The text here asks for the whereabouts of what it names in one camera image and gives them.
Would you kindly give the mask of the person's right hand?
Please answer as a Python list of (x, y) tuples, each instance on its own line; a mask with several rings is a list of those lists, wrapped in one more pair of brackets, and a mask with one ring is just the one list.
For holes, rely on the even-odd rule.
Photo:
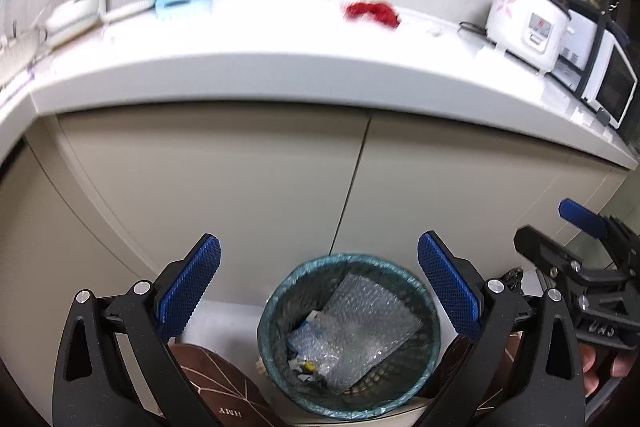
[(639, 355), (638, 350), (620, 351), (615, 359), (606, 355), (602, 350), (579, 343), (580, 356), (582, 357), (582, 376), (584, 377), (585, 397), (591, 397), (599, 388), (600, 376), (608, 372), (610, 378), (625, 378), (631, 372)]

